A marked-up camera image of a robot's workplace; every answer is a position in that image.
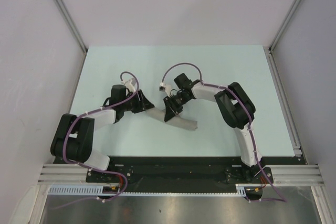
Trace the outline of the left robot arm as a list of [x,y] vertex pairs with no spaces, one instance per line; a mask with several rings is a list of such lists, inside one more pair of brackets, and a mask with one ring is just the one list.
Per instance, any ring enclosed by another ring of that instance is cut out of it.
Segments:
[[53,141],[50,153],[69,162],[83,164],[98,169],[98,176],[105,182],[115,178],[116,169],[109,165],[110,157],[93,148],[93,136],[98,129],[119,122],[126,112],[134,114],[154,108],[143,94],[122,84],[113,85],[111,93],[102,107],[82,117],[63,114]]

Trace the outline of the grey cloth napkin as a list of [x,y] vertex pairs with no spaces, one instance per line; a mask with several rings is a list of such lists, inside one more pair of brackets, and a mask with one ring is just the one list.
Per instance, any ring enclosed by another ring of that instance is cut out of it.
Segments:
[[157,121],[160,121],[167,125],[178,127],[184,130],[195,131],[198,128],[197,121],[184,119],[184,118],[181,118],[180,116],[176,116],[170,119],[169,121],[165,122],[164,121],[165,110],[160,110],[158,108],[152,108],[152,109],[146,110],[146,114],[149,117]]

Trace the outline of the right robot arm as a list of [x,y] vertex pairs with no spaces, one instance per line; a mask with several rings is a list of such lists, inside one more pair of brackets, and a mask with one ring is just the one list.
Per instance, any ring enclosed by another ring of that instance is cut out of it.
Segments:
[[241,85],[233,82],[230,85],[216,86],[204,83],[202,80],[191,81],[182,73],[174,79],[179,88],[176,94],[170,94],[162,83],[161,90],[167,96],[163,99],[165,105],[164,121],[168,122],[183,111],[183,105],[190,100],[207,100],[217,104],[225,123],[235,131],[240,147],[241,161],[246,166],[242,169],[243,179],[254,183],[261,177],[261,161],[253,133],[253,121],[256,108]]

